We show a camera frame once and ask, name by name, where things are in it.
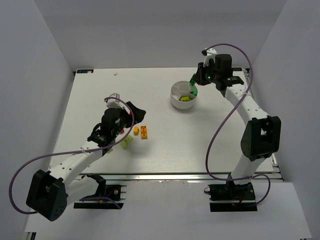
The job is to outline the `green lego plate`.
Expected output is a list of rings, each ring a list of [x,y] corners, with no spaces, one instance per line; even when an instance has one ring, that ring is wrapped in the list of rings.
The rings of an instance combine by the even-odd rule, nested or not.
[[[196,74],[193,74],[190,81],[189,81],[189,84],[191,87],[193,87],[195,84],[196,84]]]

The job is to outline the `small dark green lego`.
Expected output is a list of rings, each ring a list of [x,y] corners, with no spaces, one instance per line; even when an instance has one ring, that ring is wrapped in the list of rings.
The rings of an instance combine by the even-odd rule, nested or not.
[[[197,96],[198,95],[198,90],[197,88],[194,88],[191,92],[192,95]]]

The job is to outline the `lime green lego brick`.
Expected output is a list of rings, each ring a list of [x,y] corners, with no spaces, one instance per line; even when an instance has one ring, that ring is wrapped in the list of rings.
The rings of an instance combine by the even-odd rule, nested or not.
[[[183,96],[179,99],[181,102],[189,102],[191,101],[192,99],[189,97],[189,96]]]

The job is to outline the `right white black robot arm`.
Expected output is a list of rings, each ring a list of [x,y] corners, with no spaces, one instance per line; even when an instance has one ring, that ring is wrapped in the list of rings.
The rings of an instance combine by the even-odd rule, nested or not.
[[[214,84],[245,124],[240,141],[242,155],[225,180],[230,191],[245,188],[265,159],[279,150],[281,120],[266,113],[249,94],[242,78],[233,75],[229,54],[207,53],[205,61],[198,64],[195,82],[200,86]]]

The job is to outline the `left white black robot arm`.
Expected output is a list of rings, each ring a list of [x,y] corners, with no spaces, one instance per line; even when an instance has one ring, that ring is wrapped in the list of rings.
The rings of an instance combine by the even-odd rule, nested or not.
[[[130,101],[124,106],[109,105],[79,152],[51,168],[38,170],[32,177],[26,205],[49,221],[57,220],[66,207],[77,201],[109,201],[106,180],[95,173],[77,177],[92,163],[101,159],[116,143],[123,129],[144,120],[146,111]]]

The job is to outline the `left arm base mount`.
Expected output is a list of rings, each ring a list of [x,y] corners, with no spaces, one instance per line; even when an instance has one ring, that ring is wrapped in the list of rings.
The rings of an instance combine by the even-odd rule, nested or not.
[[[127,194],[127,186],[107,184],[104,196],[90,196],[92,200],[80,200],[73,204],[74,209],[87,210],[121,210]]]

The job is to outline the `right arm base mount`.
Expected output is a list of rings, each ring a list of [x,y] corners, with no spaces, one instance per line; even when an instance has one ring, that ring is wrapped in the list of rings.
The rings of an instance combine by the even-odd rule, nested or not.
[[[210,184],[204,189],[209,195],[211,213],[257,212],[253,185]]]

